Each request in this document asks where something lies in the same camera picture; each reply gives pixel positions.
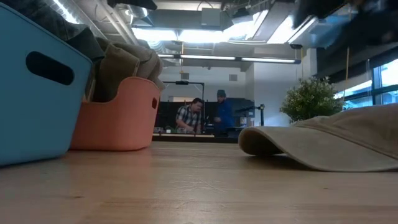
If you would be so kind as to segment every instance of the beige baseball cap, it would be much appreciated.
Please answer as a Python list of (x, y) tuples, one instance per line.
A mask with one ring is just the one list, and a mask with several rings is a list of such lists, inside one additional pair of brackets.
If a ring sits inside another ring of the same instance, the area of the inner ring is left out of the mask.
[(398, 104), (347, 110), (291, 127), (246, 128), (239, 146), (255, 156), (285, 153), (316, 170), (398, 169)]

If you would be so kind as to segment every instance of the ceiling light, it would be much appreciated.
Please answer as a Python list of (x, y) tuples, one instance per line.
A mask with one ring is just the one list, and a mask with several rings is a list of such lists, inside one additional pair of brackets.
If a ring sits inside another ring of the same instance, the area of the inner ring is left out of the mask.
[(146, 41), (177, 40), (174, 30), (132, 28), (137, 39)]
[(53, 0), (55, 4), (57, 4), (57, 6), (61, 9), (62, 11), (62, 17), (73, 24), (80, 24), (80, 22), (78, 22), (74, 16), (72, 14), (70, 14), (70, 12), (68, 11), (68, 9), (65, 8), (65, 6), (63, 6), (63, 4), (60, 3), (59, 0)]
[(235, 57), (211, 56), (211, 55), (181, 55), (186, 59), (208, 59), (208, 60), (235, 60)]
[(264, 20), (266, 19), (266, 16), (268, 14), (268, 10), (264, 10), (262, 12), (258, 12), (255, 15), (253, 15), (253, 20), (254, 25), (251, 27), (251, 29), (249, 30), (248, 34), (246, 35), (246, 40), (253, 38), (254, 35), (258, 32), (258, 30), (260, 29), (261, 24), (264, 22)]
[(238, 37), (244, 38), (252, 26), (253, 26), (253, 21), (234, 24), (230, 28), (225, 29), (223, 31), (224, 38), (225, 40), (238, 38)]
[(227, 41), (222, 31), (183, 30), (179, 40), (187, 43), (220, 43)]
[(174, 55), (172, 54), (158, 54), (160, 58), (174, 58)]
[(284, 44), (294, 34), (293, 18), (288, 16), (275, 30), (274, 34), (267, 41), (268, 44)]
[(312, 18), (310, 21), (308, 21), (307, 23), (303, 22), (303, 24), (301, 26), (299, 26), (296, 30), (298, 30), (293, 37), (291, 37), (288, 40), (288, 43), (293, 43), (295, 40), (297, 40), (298, 37), (300, 37), (308, 28), (310, 28), (310, 26), (316, 22), (318, 19), (316, 17)]
[(296, 63), (292, 59), (277, 59), (277, 58), (242, 58), (243, 62), (269, 62), (269, 63)]

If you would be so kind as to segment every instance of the blue jacket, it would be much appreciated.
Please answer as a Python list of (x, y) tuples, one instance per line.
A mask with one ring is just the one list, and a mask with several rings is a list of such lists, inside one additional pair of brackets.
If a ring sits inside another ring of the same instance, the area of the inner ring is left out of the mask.
[(232, 106), (228, 99), (217, 105), (217, 117), (221, 118), (220, 123), (215, 123), (217, 131), (225, 131), (226, 128), (234, 126), (234, 119), (232, 116)]

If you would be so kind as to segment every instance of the glass window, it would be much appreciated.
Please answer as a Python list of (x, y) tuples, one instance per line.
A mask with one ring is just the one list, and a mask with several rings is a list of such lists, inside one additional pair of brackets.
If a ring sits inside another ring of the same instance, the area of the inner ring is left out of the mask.
[(398, 59), (381, 67), (382, 87), (398, 84)]
[(383, 93), (382, 95), (382, 103), (384, 105), (391, 104), (391, 103), (398, 103), (398, 90), (391, 91), (388, 93)]
[(361, 108), (364, 106), (372, 106), (373, 100), (371, 96), (358, 98), (355, 100), (348, 100), (344, 105), (344, 110), (353, 109), (353, 108)]
[[(357, 94), (357, 93), (363, 93), (363, 92), (367, 92), (367, 91), (371, 91), (372, 90), (372, 80), (369, 80), (367, 82), (361, 83), (359, 85), (356, 85), (354, 87), (351, 87), (349, 89), (346, 90), (346, 96), (351, 96), (353, 94)], [(338, 92), (335, 95), (335, 98), (341, 98), (344, 95), (344, 91)]]

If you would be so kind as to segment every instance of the window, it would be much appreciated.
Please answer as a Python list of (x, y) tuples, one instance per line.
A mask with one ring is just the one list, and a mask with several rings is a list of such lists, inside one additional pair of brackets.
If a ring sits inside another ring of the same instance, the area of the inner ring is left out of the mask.
[(354, 100), (347, 100), (346, 104), (344, 105), (344, 109), (353, 109), (353, 108), (361, 108), (364, 106), (372, 106), (373, 100), (371, 96), (362, 97)]
[[(344, 110), (398, 103), (398, 59), (372, 70), (368, 69), (368, 74), (372, 80), (346, 89)], [(343, 98), (343, 95), (344, 92), (341, 91), (335, 98)]]
[[(371, 91), (372, 90), (372, 80), (369, 80), (367, 82), (361, 83), (359, 85), (356, 85), (354, 87), (351, 87), (349, 89), (346, 90), (346, 95), (345, 96), (351, 96), (357, 93), (364, 93), (367, 91)], [(338, 92), (335, 95), (335, 98), (341, 98), (344, 95), (344, 91)]]
[(391, 91), (382, 94), (382, 103), (384, 105), (398, 103), (398, 91)]
[(398, 59), (381, 66), (381, 86), (398, 84)]

